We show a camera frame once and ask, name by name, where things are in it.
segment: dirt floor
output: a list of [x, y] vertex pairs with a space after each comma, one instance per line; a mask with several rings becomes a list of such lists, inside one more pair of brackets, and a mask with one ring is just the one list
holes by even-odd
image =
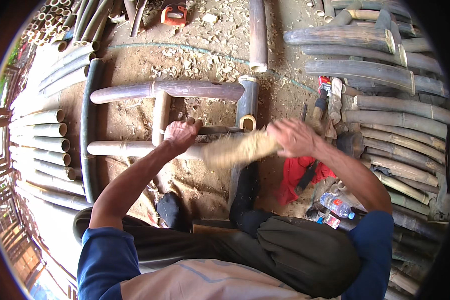
[[[148, 80], [210, 80], [237, 82], [240, 75], [251, 74], [243, 63], [249, 59], [248, 3], [243, 0], [189, 1], [188, 24], [181, 28], [160, 23], [155, 3], [144, 16], [146, 30], [128, 38], [131, 24], [109, 24], [105, 29], [98, 57], [106, 61], [102, 87], [140, 83]], [[313, 10], [300, 1], [266, 1], [269, 72], [253, 73], [260, 80], [257, 127], [273, 120], [301, 116], [304, 104], [311, 114], [317, 98], [316, 78], [306, 76], [307, 59], [296, 46], [285, 45], [283, 33], [317, 26]], [[206, 14], [219, 16], [216, 24], [202, 21]], [[72, 143], [72, 165], [80, 166], [79, 127], [84, 82], [60, 94], [60, 107], [69, 124], [67, 138]], [[129, 99], [99, 105], [97, 140], [151, 140], [154, 99]], [[233, 126], [236, 101], [227, 99], [174, 98], [169, 121], [194, 117], [206, 126]], [[304, 217], [311, 206], [313, 186], [286, 206], [277, 203], [274, 191], [282, 180], [284, 159], [275, 156], [260, 162], [262, 189], [256, 206], [283, 216]], [[99, 157], [100, 182], [105, 187], [124, 171], [126, 157]], [[174, 159], [167, 164], [129, 213], [145, 221], [156, 215], [152, 201], [161, 193], [176, 191], [183, 197], [190, 217], [227, 218], [229, 169], [210, 170], [198, 160]]]

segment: bamboo piece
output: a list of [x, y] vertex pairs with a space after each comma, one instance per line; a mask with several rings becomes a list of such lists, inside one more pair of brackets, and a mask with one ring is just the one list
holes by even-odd
[[425, 117], [418, 117], [403, 112], [349, 110], [342, 113], [346, 123], [367, 123], [400, 126], [415, 129], [442, 139], [447, 137], [447, 125]]
[[397, 190], [407, 196], [410, 196], [413, 199], [420, 201], [425, 205], [429, 204], [430, 199], [428, 198], [428, 196], [420, 193], [418, 190], [408, 186], [407, 184], [398, 181], [395, 178], [385, 176], [380, 172], [373, 172], [373, 174], [375, 174], [375, 176], [377, 176], [380, 182], [383, 183], [384, 185], [389, 186], [390, 188]]
[[16, 161], [13, 162], [13, 168], [20, 171], [22, 179], [28, 182], [58, 188], [85, 196], [84, 183], [80, 180], [63, 180], [33, 168], [23, 167]]
[[354, 105], [359, 109], [398, 111], [450, 124], [450, 111], [439, 106], [414, 100], [381, 96], [356, 96]]
[[397, 127], [397, 126], [379, 125], [379, 124], [362, 123], [361, 126], [365, 127], [365, 128], [377, 129], [377, 130], [381, 130], [381, 131], [386, 131], [388, 133], [402, 135], [409, 139], [430, 145], [430, 146], [440, 150], [441, 152], [445, 152], [445, 142], [443, 140], [433, 137], [431, 135], [428, 135], [426, 133], [417, 131], [417, 130], [403, 128], [403, 127]]
[[354, 46], [391, 54], [396, 51], [390, 30], [359, 26], [301, 28], [286, 32], [283, 40], [289, 45]]
[[48, 175], [52, 175], [69, 182], [77, 178], [75, 170], [70, 166], [57, 165], [36, 158], [27, 158], [17, 155], [17, 153], [12, 153], [12, 159], [17, 161], [19, 165], [23, 166], [24, 168], [36, 169]]
[[439, 95], [445, 98], [450, 97], [448, 89], [442, 81], [420, 75], [414, 75], [413, 77], [417, 91]]
[[70, 141], [64, 138], [10, 135], [10, 141], [21, 146], [39, 148], [54, 152], [66, 153], [70, 150]]
[[406, 52], [432, 52], [432, 47], [424, 37], [403, 39], [402, 44]]
[[38, 197], [40, 199], [43, 199], [45, 201], [63, 206], [63, 207], [69, 207], [77, 210], [82, 210], [87, 207], [91, 207], [92, 204], [85, 201], [85, 197], [82, 196], [71, 196], [71, 195], [65, 195], [60, 194], [54, 191], [50, 191], [47, 189], [42, 189], [39, 187], [36, 187], [33, 184], [30, 184], [28, 182], [24, 182], [21, 180], [17, 180], [16, 184], [18, 187], [23, 189], [24, 191], [30, 193], [31, 195]]
[[158, 147], [164, 140], [164, 132], [168, 125], [170, 103], [172, 96], [165, 91], [159, 91], [155, 97], [153, 106], [153, 124], [151, 129], [151, 143]]
[[31, 159], [41, 159], [61, 166], [68, 166], [71, 162], [70, 154], [68, 153], [16, 146], [10, 146], [9, 150], [11, 153], [17, 153], [20, 156], [28, 157]]
[[384, 157], [384, 158], [391, 159], [391, 160], [396, 160], [396, 161], [401, 162], [401, 163], [403, 163], [405, 165], [409, 165], [409, 166], [415, 167], [417, 169], [420, 169], [422, 171], [428, 172], [430, 174], [436, 175], [437, 171], [435, 171], [434, 169], [432, 169], [432, 168], [430, 168], [430, 167], [428, 167], [428, 166], [426, 166], [426, 165], [424, 165], [424, 164], [422, 164], [422, 163], [420, 163], [418, 161], [412, 160], [412, 159], [407, 158], [407, 157], [400, 156], [398, 154], [394, 154], [394, 153], [388, 152], [387, 149], [389, 149], [389, 145], [392, 148], [394, 148], [395, 147], [394, 144], [387, 143], [386, 141], [380, 141], [380, 140], [375, 140], [375, 139], [370, 139], [370, 138], [364, 138], [364, 145], [366, 146], [366, 149], [365, 149], [364, 153], [377, 155], [379, 157]]
[[10, 129], [11, 135], [64, 137], [66, 133], [67, 125], [65, 123], [29, 125]]
[[239, 100], [244, 88], [239, 83], [210, 82], [197, 80], [146, 81], [118, 85], [96, 90], [90, 100], [95, 104], [135, 98], [155, 98], [158, 91], [165, 91], [172, 97], [204, 97]]
[[263, 0], [249, 1], [250, 13], [250, 69], [263, 73], [268, 67], [267, 21]]
[[442, 69], [438, 61], [432, 57], [425, 56], [420, 53], [407, 52], [406, 53], [408, 66], [430, 71], [443, 75]]
[[419, 283], [415, 281], [415, 279], [398, 270], [394, 266], [390, 268], [389, 280], [412, 295], [415, 295], [420, 287]]
[[45, 123], [61, 123], [65, 118], [62, 109], [53, 109], [34, 114], [26, 115], [8, 125], [10, 129], [27, 125], [45, 124]]
[[341, 12], [336, 14], [335, 18], [328, 22], [328, 24], [325, 24], [325, 26], [343, 26], [348, 25], [350, 21], [352, 21], [352, 15], [348, 12], [348, 10], [359, 10], [362, 9], [362, 1], [353, 1], [352, 3], [349, 3], [349, 5], [346, 6], [346, 9], [343, 9]]
[[309, 60], [305, 63], [305, 72], [310, 76], [366, 79], [415, 94], [412, 71], [381, 63], [339, 59]]
[[405, 183], [405, 184], [407, 184], [407, 185], [409, 185], [411, 187], [414, 187], [415, 189], [419, 189], [419, 190], [422, 190], [422, 191], [430, 192], [430, 193], [433, 193], [433, 194], [437, 194], [438, 195], [438, 192], [440, 190], [438, 187], [434, 187], [434, 186], [431, 186], [429, 184], [425, 184], [425, 183], [421, 183], [421, 182], [418, 182], [418, 181], [414, 181], [414, 180], [411, 180], [411, 179], [408, 179], [408, 178], [405, 178], [405, 177], [400, 177], [400, 176], [395, 176], [395, 175], [392, 175], [392, 177], [395, 178], [398, 181], [401, 181], [402, 183]]
[[[368, 129], [368, 128], [362, 128], [360, 129], [360, 132], [364, 137], [377, 139], [381, 141], [386, 141], [389, 143], [397, 144], [397, 145], [403, 145], [405, 148], [413, 149], [417, 152], [426, 154], [430, 156], [431, 158], [434, 158], [437, 160], [440, 164], [445, 161], [445, 154], [432, 148], [427, 145], [424, 145], [418, 141], [414, 141], [412, 139], [406, 138], [401, 135], [397, 135], [394, 133], [389, 133], [385, 131], [379, 131], [374, 129]], [[413, 153], [410, 153], [409, 151], [406, 151], [403, 149], [402, 146], [400, 148], [396, 148], [397, 150], [395, 154], [401, 155], [403, 157], [414, 159], [415, 161], [420, 160], [421, 163], [425, 164], [427, 167], [432, 168], [434, 170], [440, 169], [436, 166], [436, 164], [431, 160], [427, 159], [426, 157], [414, 155]]]
[[63, 78], [64, 76], [67, 76], [68, 74], [78, 69], [90, 65], [90, 61], [95, 57], [96, 57], [95, 53], [91, 52], [72, 60], [71, 62], [64, 65], [62, 68], [50, 74], [47, 78], [43, 79], [42, 82], [38, 85], [38, 89], [42, 91], [43, 89], [45, 89], [55, 81], [58, 81], [59, 79]]
[[[206, 143], [195, 143], [176, 159], [202, 159], [202, 147]], [[144, 157], [156, 147], [151, 141], [93, 141], [87, 150], [91, 155]]]
[[108, 11], [110, 10], [112, 4], [112, 0], [103, 0], [102, 3], [100, 3], [96, 12], [93, 14], [90, 22], [88, 23], [88, 26], [83, 32], [82, 38], [80, 39], [80, 42], [83, 46], [88, 45], [88, 43], [92, 41], [94, 34], [100, 26], [100, 23], [102, 23], [103, 18], [108, 16]]
[[438, 185], [437, 177], [431, 175], [430, 173], [419, 170], [415, 167], [370, 154], [362, 154], [362, 158], [370, 160], [370, 163], [372, 163], [372, 165], [377, 165], [390, 169], [392, 175], [405, 177], [432, 186]]

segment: blue shirt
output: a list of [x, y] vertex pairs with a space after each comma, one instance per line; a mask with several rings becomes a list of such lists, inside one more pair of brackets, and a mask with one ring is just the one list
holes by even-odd
[[[348, 233], [361, 261], [360, 273], [343, 300], [383, 299], [392, 260], [394, 222], [389, 213], [372, 211]], [[122, 299], [120, 282], [140, 275], [133, 237], [113, 227], [87, 229], [78, 261], [78, 298]]]

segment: black sock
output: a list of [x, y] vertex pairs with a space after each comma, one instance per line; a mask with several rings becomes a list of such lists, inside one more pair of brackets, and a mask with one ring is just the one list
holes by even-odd
[[175, 231], [189, 232], [185, 208], [180, 198], [174, 192], [168, 192], [157, 202], [157, 213], [168, 228]]

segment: curved bamboo pole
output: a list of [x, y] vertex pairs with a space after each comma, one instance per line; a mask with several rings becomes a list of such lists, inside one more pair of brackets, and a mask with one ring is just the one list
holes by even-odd
[[345, 123], [367, 123], [400, 126], [415, 129], [442, 139], [447, 137], [447, 125], [425, 117], [418, 117], [403, 112], [348, 110], [342, 113]]
[[381, 166], [390, 169], [391, 173], [396, 176], [405, 177], [417, 182], [426, 183], [432, 186], [438, 185], [438, 178], [427, 173], [425, 171], [419, 170], [415, 167], [396, 162], [387, 158], [362, 154], [363, 159], [370, 160], [372, 165]]

